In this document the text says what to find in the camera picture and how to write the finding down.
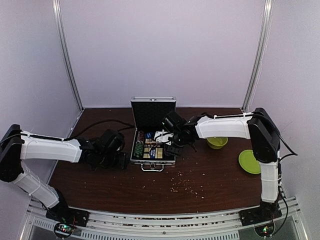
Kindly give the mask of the aluminium poker case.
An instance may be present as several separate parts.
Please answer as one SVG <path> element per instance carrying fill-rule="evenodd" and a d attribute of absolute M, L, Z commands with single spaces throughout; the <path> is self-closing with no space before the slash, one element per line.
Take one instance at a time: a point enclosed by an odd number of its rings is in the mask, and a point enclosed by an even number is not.
<path fill-rule="evenodd" d="M 166 166 L 173 166 L 176 157 L 169 155 L 169 138 L 162 120 L 176 109 L 173 96 L 134 96 L 131 108 L 135 124 L 130 162 L 139 165 L 143 172 L 162 172 Z"/>

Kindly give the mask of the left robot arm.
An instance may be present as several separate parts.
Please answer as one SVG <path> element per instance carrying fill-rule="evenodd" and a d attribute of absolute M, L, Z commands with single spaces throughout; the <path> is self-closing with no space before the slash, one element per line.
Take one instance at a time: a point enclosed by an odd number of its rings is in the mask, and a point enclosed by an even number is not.
<path fill-rule="evenodd" d="M 67 222 L 74 216 L 63 194 L 44 183 L 24 161 L 57 160 L 87 164 L 93 170 L 123 170 L 129 163 L 123 152 L 124 146 L 124 135 L 111 129 L 93 139 L 58 138 L 23 131 L 20 125 L 13 124 L 0 140 L 0 180 L 17 185 L 28 195 L 38 199 L 54 218 Z"/>

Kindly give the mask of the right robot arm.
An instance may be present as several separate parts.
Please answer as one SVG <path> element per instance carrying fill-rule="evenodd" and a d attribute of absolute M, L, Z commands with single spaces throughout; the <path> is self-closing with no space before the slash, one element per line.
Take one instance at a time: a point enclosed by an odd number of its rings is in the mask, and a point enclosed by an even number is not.
<path fill-rule="evenodd" d="M 251 141 L 252 151 L 261 170 L 261 197 L 256 210 L 259 220 L 266 221 L 276 214 L 282 170 L 281 144 L 288 146 L 266 110 L 258 107 L 253 112 L 234 115 L 203 113 L 185 120 L 172 111 L 163 119 L 162 131 L 154 140 L 166 144 L 170 155 L 178 156 L 181 149 L 196 140 L 226 137 Z"/>

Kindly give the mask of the blue gold card box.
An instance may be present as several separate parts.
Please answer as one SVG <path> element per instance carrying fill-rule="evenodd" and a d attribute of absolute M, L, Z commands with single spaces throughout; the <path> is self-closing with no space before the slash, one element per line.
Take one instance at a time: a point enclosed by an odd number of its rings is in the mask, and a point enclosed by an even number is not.
<path fill-rule="evenodd" d="M 147 147 L 143 150 L 144 159 L 162 159 L 163 149 L 160 147 Z"/>

